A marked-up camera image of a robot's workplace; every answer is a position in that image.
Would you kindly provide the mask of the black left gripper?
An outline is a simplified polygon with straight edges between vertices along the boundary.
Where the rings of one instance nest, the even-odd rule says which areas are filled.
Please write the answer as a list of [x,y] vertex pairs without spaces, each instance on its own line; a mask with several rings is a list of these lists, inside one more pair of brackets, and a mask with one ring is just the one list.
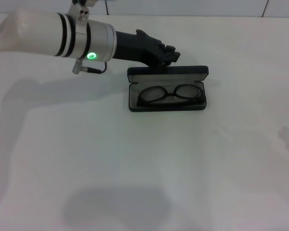
[[135,34],[116,32],[117,45],[114,59],[140,62],[155,71],[177,62],[181,56],[174,46],[165,45],[160,40],[136,30]]

